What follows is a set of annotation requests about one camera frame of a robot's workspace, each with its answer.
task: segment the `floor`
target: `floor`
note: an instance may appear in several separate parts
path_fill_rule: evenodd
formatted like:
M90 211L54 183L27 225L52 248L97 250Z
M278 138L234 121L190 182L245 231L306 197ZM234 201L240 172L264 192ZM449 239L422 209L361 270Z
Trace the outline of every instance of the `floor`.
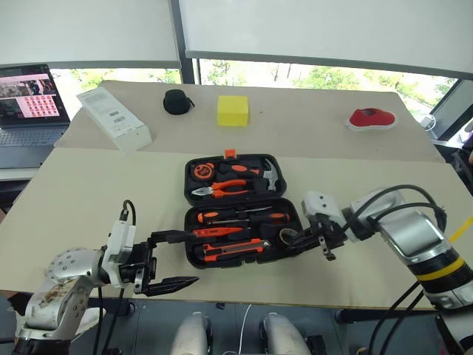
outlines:
M128 317L119 317L111 341L112 347L121 348L124 355L164 355L169 349L179 324L195 311L211 318L214 331L214 355L224 351L238 351L239 332L246 304L225 304L223 309L215 303L180 301L134 301L136 312ZM8 311L9 303L0 298L0 338L11 337L15 317ZM374 321L340 325L334 320L335 309L252 305L248 312L243 333L242 353L259 352L259 322L269 312L285 315L303 336L322 335L329 355L353 355L356 348L366 345ZM110 316L104 318L104 329L108 329ZM387 331L380 332L379 351ZM95 330L87 331L71 345L71 355L92 353ZM10 354L13 345L0 345L0 354ZM388 354L443 354L446 352L433 315L410 317L399 328L393 338Z

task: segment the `laptop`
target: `laptop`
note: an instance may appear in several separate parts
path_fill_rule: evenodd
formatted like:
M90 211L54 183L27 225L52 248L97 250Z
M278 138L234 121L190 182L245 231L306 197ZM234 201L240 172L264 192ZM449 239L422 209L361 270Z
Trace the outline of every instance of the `laptop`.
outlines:
M0 67L0 169L39 167L69 123L46 64Z

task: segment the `laptop keyboard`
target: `laptop keyboard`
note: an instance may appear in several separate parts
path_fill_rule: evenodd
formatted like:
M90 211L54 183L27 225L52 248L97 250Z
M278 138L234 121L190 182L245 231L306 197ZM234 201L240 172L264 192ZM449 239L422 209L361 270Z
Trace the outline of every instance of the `laptop keyboard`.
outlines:
M2 129L0 147L52 146L64 133L64 129Z

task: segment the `white box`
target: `white box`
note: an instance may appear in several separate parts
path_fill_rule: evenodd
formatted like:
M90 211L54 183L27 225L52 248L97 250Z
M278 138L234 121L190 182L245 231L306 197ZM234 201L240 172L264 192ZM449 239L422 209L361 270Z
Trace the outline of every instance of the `white box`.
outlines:
M103 87L77 95L92 120L124 153L152 143L149 128Z

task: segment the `laptop screen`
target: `laptop screen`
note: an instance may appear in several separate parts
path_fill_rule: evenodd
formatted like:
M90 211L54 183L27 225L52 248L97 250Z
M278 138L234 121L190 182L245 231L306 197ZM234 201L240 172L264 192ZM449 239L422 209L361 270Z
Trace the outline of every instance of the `laptop screen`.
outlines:
M0 68L0 127L62 122L69 118L47 65Z

